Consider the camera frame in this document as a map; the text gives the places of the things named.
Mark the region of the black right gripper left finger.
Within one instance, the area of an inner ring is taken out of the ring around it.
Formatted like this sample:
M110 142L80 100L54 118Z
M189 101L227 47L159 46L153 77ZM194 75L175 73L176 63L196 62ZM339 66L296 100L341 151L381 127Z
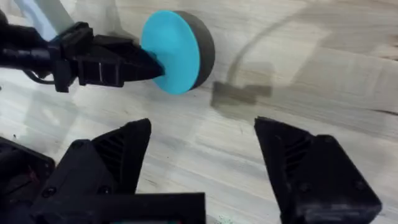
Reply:
M144 118L93 139L73 141L39 201L134 194L151 132L151 122Z

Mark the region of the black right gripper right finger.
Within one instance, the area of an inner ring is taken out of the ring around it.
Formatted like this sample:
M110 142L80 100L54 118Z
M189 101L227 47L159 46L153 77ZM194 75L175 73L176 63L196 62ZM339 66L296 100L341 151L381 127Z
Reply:
M368 224L379 215L381 200L333 136L261 116L254 129L282 223Z

